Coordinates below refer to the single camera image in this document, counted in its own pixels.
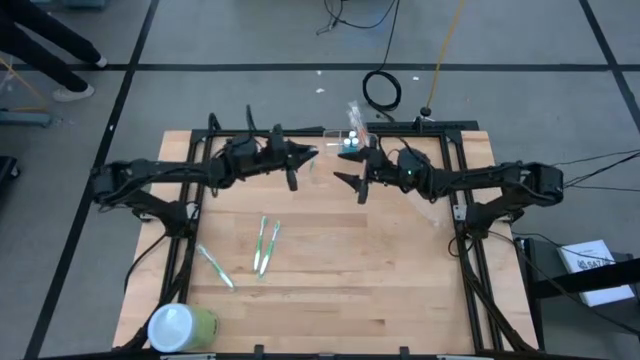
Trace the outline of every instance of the wooden tabletop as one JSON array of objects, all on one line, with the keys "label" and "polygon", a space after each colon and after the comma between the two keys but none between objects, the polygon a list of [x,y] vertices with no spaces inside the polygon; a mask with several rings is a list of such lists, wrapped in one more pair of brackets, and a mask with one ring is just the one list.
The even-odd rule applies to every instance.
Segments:
[{"label": "wooden tabletop", "polygon": [[[166,132],[160,160],[184,161],[190,132]],[[493,164],[486,132],[463,132],[470,168]],[[233,279],[230,291],[204,258],[196,255],[190,305],[213,310],[220,333],[212,352],[412,354],[473,353],[460,265],[447,253],[454,236],[448,199],[430,204],[412,192],[372,185],[366,205],[333,171],[358,174],[362,165],[325,152],[322,138],[292,138],[321,151],[313,170],[298,172],[290,192],[283,172],[236,182],[217,198],[205,195],[198,242]],[[442,167],[437,139],[407,138]],[[223,139],[216,139],[219,147]],[[384,139],[389,151],[401,148]],[[455,159],[455,150],[450,147]],[[179,184],[154,184],[151,192],[175,200]],[[499,189],[474,191],[486,202]],[[267,274],[252,271],[260,219],[281,222]],[[511,237],[505,224],[493,231]],[[136,256],[163,232],[162,224],[142,225]],[[114,345],[128,341],[158,301],[169,241],[133,272]],[[484,240],[496,304],[530,345],[537,347],[520,269],[512,245],[496,236]],[[485,347],[490,348],[486,313],[478,302]]]}]

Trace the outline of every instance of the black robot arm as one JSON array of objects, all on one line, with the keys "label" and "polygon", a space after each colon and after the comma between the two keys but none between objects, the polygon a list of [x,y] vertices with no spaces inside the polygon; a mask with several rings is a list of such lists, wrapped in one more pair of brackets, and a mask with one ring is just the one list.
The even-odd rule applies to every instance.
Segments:
[{"label": "black robot arm", "polygon": [[491,224],[509,216],[513,221],[529,205],[551,206],[562,201],[562,171],[540,163],[504,163],[479,169],[448,171],[431,165],[429,158],[417,149],[406,146],[398,151],[394,164],[376,141],[354,153],[342,153],[340,158],[364,162],[363,178],[334,173],[358,193],[358,203],[364,204],[372,182],[398,187],[403,193],[416,190],[431,202],[456,191],[502,188],[502,196],[486,204],[467,204],[460,219],[465,231],[479,238],[488,236]]},{"label": "black robot arm", "polygon": [[206,162],[149,161],[114,162],[94,168],[91,172],[93,200],[114,208],[129,207],[134,215],[151,215],[160,219],[171,236],[185,235],[189,216],[184,204],[166,202],[141,190],[150,183],[192,182],[206,185],[215,196],[219,189],[228,189],[236,180],[283,170],[291,191],[298,189],[295,172],[317,155],[315,147],[285,140],[280,125],[266,136],[264,147],[255,137],[238,135]]}]

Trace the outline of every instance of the plastic cup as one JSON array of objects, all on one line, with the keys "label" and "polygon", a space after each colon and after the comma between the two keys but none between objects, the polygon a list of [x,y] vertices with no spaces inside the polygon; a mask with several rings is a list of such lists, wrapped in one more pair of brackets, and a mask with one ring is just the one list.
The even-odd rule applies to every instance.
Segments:
[{"label": "plastic cup", "polygon": [[218,318],[207,309],[167,304],[151,316],[147,335],[154,349],[178,352],[211,345],[218,333]]}]

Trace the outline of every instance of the cable wire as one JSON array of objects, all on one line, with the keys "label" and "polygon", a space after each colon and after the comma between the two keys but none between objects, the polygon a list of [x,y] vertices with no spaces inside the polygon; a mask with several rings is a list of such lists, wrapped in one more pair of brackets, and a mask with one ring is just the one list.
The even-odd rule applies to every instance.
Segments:
[{"label": "cable wire", "polygon": [[625,162],[627,162],[627,161],[629,161],[629,160],[635,159],[635,158],[637,158],[637,157],[639,157],[639,156],[640,156],[640,152],[636,152],[636,153],[635,153],[635,154],[633,154],[633,155],[627,156],[627,157],[625,157],[625,158],[624,158],[624,159],[622,159],[622,160],[618,160],[618,161],[616,161],[615,163],[613,163],[613,164],[611,164],[611,165],[608,165],[608,166],[605,166],[605,167],[602,167],[602,168],[600,168],[600,169],[598,169],[598,170],[596,170],[596,171],[594,171],[594,172],[591,172],[591,173],[589,173],[589,174],[582,175],[582,176],[577,176],[577,177],[575,177],[575,178],[573,178],[573,179],[571,179],[571,180],[569,180],[569,181],[565,182],[565,183],[564,183],[564,185],[563,185],[563,187],[566,189],[566,188],[569,188],[569,187],[575,186],[576,184],[579,184],[579,183],[581,183],[581,182],[583,182],[583,181],[585,181],[585,180],[587,180],[587,179],[590,179],[590,178],[592,178],[593,176],[596,176],[596,175],[598,175],[598,174],[601,174],[601,173],[603,173],[603,172],[605,172],[605,171],[607,171],[607,170],[610,170],[610,169],[612,169],[612,168],[614,168],[614,167],[616,167],[616,166],[618,166],[618,165],[620,165],[620,164],[622,164],[622,163],[625,163]]},{"label": "cable wire", "polygon": [[582,257],[587,257],[587,258],[591,258],[591,259],[597,259],[597,260],[601,260],[604,261],[606,263],[615,263],[615,261],[611,260],[611,259],[606,259],[606,258],[601,258],[601,257],[597,257],[597,256],[591,256],[591,255],[585,255],[585,254],[581,254],[579,252],[575,252],[573,250],[569,250],[569,249],[565,249],[563,248],[564,245],[558,244],[557,242],[549,239],[548,237],[540,234],[540,233],[517,233],[515,231],[511,231],[512,234],[516,234],[518,236],[538,236],[544,240],[546,240],[548,243],[554,245],[556,248],[561,249],[562,251],[568,252],[568,253],[572,253],[575,255],[579,255]]},{"label": "cable wire", "polygon": [[[185,203],[185,209],[186,209],[186,206],[188,206],[189,204],[195,204],[195,202],[194,201],[189,201],[189,202]],[[191,222],[195,219],[195,217],[196,217],[196,215],[198,214],[199,211],[200,210],[197,209],[197,208],[193,210],[193,212],[189,216],[189,220],[186,223],[185,230],[188,228],[188,226],[191,224]],[[129,270],[127,271],[127,275],[125,275],[125,277],[124,277],[124,292],[125,293],[127,292],[127,286],[129,285],[129,277],[133,273],[133,270],[140,263],[140,261],[142,261],[142,259],[144,259],[145,256],[147,256],[153,249],[156,248],[156,246],[158,246],[160,244],[160,242],[165,237],[167,237],[167,232],[166,231],[162,234],[162,236],[160,236],[158,238],[158,240],[154,241],[145,251],[143,251],[142,254],[140,254],[140,256],[138,256],[135,259],[133,264],[131,264],[131,266],[129,267]]]},{"label": "cable wire", "polygon": [[[387,41],[387,49],[384,53],[384,59],[382,60],[382,63],[380,64],[380,66],[378,66],[378,68],[376,70],[370,71],[367,73],[367,75],[365,75],[364,79],[362,79],[362,94],[365,98],[365,100],[367,101],[367,104],[369,104],[369,106],[371,106],[372,108],[374,108],[376,111],[378,111],[380,114],[384,115],[387,120],[389,120],[389,122],[396,122],[396,119],[387,114],[387,111],[393,111],[395,109],[398,108],[398,105],[400,105],[400,101],[402,101],[402,86],[400,85],[400,82],[398,81],[398,79],[389,74],[386,71],[382,71],[382,69],[385,67],[385,65],[387,65],[387,59],[389,58],[389,50],[391,49],[391,43],[393,41],[393,34],[395,33],[396,30],[396,22],[398,20],[398,11],[400,9],[400,0],[394,0],[391,3],[391,7],[393,7],[393,4],[396,4],[396,10],[395,13],[393,15],[393,23],[391,25],[391,32],[389,33],[389,40]],[[369,84],[369,80],[371,80],[372,77],[374,76],[382,76],[383,78],[389,80],[389,82],[391,83],[391,85],[393,86],[395,92],[396,92],[396,97],[395,99],[386,105],[382,105],[379,104],[377,102],[375,102],[371,96],[369,95],[369,90],[367,89],[367,85]]]},{"label": "cable wire", "polygon": [[549,275],[547,275],[544,271],[542,271],[537,265],[535,265],[531,259],[529,259],[529,257],[524,253],[524,251],[522,251],[522,249],[520,249],[520,247],[517,246],[517,244],[515,243],[515,241],[509,239],[508,237],[499,234],[495,231],[491,231],[489,230],[489,233],[497,235],[498,237],[507,240],[508,242],[510,242],[513,247],[516,249],[516,252],[518,252],[518,254],[520,254],[520,256],[522,257],[522,259],[527,263],[527,265],[529,265],[529,267],[531,267],[532,269],[535,269],[538,273],[540,273],[540,275],[542,275],[545,279],[547,279],[547,281],[549,281],[549,284],[551,284],[551,286],[553,286],[556,290],[558,290],[558,292],[560,292],[562,295],[566,296],[567,298],[571,299],[573,302],[575,302],[576,304],[580,305],[581,307],[589,310],[591,313],[593,313],[594,315],[596,315],[597,317],[610,322],[613,325],[616,325],[618,327],[620,327],[621,329],[624,329],[632,334],[634,334],[635,336],[640,336],[640,330],[634,329],[626,324],[623,324],[615,319],[612,319],[604,314],[602,314],[601,312],[597,311],[596,309],[589,307],[589,305],[583,303],[580,299],[575,298],[572,294],[570,294],[569,292],[567,292],[560,284],[558,284],[555,280],[553,280]]},{"label": "cable wire", "polygon": [[357,24],[352,24],[352,23],[350,23],[350,22],[348,22],[348,21],[342,20],[342,19],[340,18],[341,13],[340,13],[340,14],[338,14],[338,15],[336,15],[336,14],[334,14],[334,13],[333,13],[333,11],[332,11],[332,10],[330,10],[330,9],[329,9],[329,4],[327,4],[327,0],[324,0],[324,8],[327,10],[327,12],[328,12],[328,13],[329,13],[329,15],[331,16],[331,18],[333,18],[335,21],[337,21],[337,22],[339,22],[339,23],[341,23],[341,24],[345,24],[345,25],[347,25],[347,26],[350,26],[350,27],[356,28],[356,29],[363,29],[363,30],[366,30],[366,29],[373,29],[373,28],[375,28],[375,27],[379,26],[380,24],[382,24],[382,23],[384,22],[384,20],[387,18],[387,16],[389,16],[389,13],[391,12],[391,9],[393,9],[393,4],[395,4],[395,3],[396,3],[396,1],[398,1],[398,0],[392,0],[392,1],[391,1],[391,5],[389,5],[389,8],[388,8],[388,9],[387,9],[387,11],[384,13],[384,16],[382,16],[382,18],[381,18],[380,20],[378,20],[378,22],[376,22],[376,23],[375,23],[375,24],[373,24],[373,25],[357,25]]},{"label": "cable wire", "polygon": [[147,256],[147,254],[149,254],[151,252],[151,250],[155,249],[156,246],[158,246],[158,244],[160,244],[160,242],[162,241],[162,239],[164,239],[165,237],[167,237],[167,233],[163,233],[162,236],[160,236],[158,238],[158,240],[154,241],[153,244],[151,244],[151,246],[149,246],[145,251],[142,252],[142,254],[140,254],[140,256],[138,256],[136,258],[136,260],[133,262],[133,264],[131,264],[131,266],[129,267],[129,270],[127,271],[127,275],[125,275],[124,277],[124,292],[127,292],[127,286],[129,285],[129,277],[131,276],[131,273],[133,273],[133,270],[136,268],[136,266],[138,265],[138,263],[140,263],[140,261],[142,261],[142,259]]},{"label": "cable wire", "polygon": [[442,43],[442,49],[440,50],[440,56],[438,56],[438,63],[436,64],[436,70],[433,74],[433,82],[431,83],[431,90],[429,91],[429,97],[427,99],[427,107],[426,107],[427,111],[430,111],[429,109],[431,109],[431,101],[433,100],[433,96],[436,93],[436,88],[438,85],[438,75],[440,75],[440,66],[442,65],[442,62],[444,61],[444,56],[447,53],[447,47],[449,46],[449,41],[451,41],[451,37],[453,36],[456,26],[458,25],[458,21],[460,20],[460,14],[462,13],[462,8],[464,8],[464,1],[465,0],[460,0],[460,3],[458,4],[458,8],[456,9],[456,14],[453,17],[453,22],[449,27],[449,32],[447,33],[447,37],[444,39],[444,42]]},{"label": "cable wire", "polygon": [[602,158],[615,156],[615,155],[626,155],[626,154],[631,154],[631,153],[635,153],[635,152],[639,152],[639,151],[640,151],[640,149],[629,150],[629,151],[618,151],[618,152],[605,154],[605,155],[598,155],[598,156],[593,156],[593,157],[588,157],[588,158],[578,159],[578,160],[573,160],[573,161],[568,161],[568,162],[555,163],[555,164],[551,164],[551,166],[572,165],[572,164],[576,164],[576,163],[580,163],[580,162],[597,160],[597,159],[602,159]]},{"label": "cable wire", "polygon": [[591,189],[591,190],[611,190],[611,191],[622,191],[622,192],[640,192],[638,189],[627,189],[627,188],[616,188],[609,186],[583,186],[583,185],[573,185],[572,188],[576,189]]},{"label": "cable wire", "polygon": [[[451,255],[452,257],[455,258],[459,258],[460,255],[459,254],[454,254],[453,251],[451,251],[451,245],[453,244],[453,241],[457,239],[457,236],[454,236],[453,239],[449,240],[449,245],[447,245],[447,252],[449,253],[449,255]],[[464,255],[468,254],[469,251],[471,251],[471,249],[473,249],[473,241],[471,242],[471,244],[469,244],[469,246],[467,247],[467,249],[464,251]]]},{"label": "cable wire", "polygon": [[[344,10],[345,0],[339,0],[339,1],[340,1],[340,10],[338,11],[338,15],[336,16],[338,19],[340,18],[340,16],[342,15],[342,11]],[[333,2],[331,2],[331,11],[333,12]],[[329,15],[329,23],[321,27],[320,29],[316,30],[316,36],[322,35],[324,33],[327,33],[333,30],[333,28],[335,28],[336,25],[338,25],[338,20],[336,20],[333,16]]]}]

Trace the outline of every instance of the yellow cable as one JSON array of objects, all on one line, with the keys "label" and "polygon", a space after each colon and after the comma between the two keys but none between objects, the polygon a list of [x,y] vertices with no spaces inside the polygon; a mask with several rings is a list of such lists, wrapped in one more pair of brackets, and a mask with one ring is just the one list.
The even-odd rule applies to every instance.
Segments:
[{"label": "yellow cable", "polygon": [[456,10],[456,14],[453,17],[453,23],[451,23],[451,27],[449,27],[449,33],[447,37],[444,39],[444,43],[442,44],[442,50],[440,50],[440,56],[438,57],[438,63],[436,64],[436,71],[433,74],[433,83],[431,84],[431,91],[429,92],[429,99],[427,100],[427,109],[430,109],[431,100],[433,100],[433,95],[436,92],[436,86],[438,85],[438,75],[440,74],[440,65],[444,60],[444,55],[447,53],[447,46],[449,45],[449,41],[453,36],[453,32],[458,25],[458,20],[460,19],[460,13],[462,13],[462,8],[464,7],[464,0],[460,0],[460,4],[458,5],[458,9]]},{"label": "yellow cable", "polygon": [[[11,74],[13,74],[13,76],[15,76],[24,86],[27,87],[27,89],[29,89],[29,91],[31,91],[32,94],[34,94],[38,99],[40,99],[40,101],[42,101],[43,104],[47,103],[47,100],[45,99],[44,96],[42,96],[42,94],[40,94],[40,92],[38,92],[38,90],[36,90],[33,86],[31,86],[31,84],[29,84],[25,79],[22,78],[22,76],[20,76],[20,74],[18,74],[15,70],[13,70],[13,67],[9,64],[7,64],[6,61],[4,61],[3,58],[0,57],[0,63],[2,63],[2,65],[4,65],[7,70],[9,70],[9,72]],[[29,111],[29,110],[34,110],[34,111],[42,111],[42,112],[47,112],[47,108],[46,106],[42,106],[42,107],[30,107],[30,108],[18,108],[18,109],[10,109],[11,111]]]}]

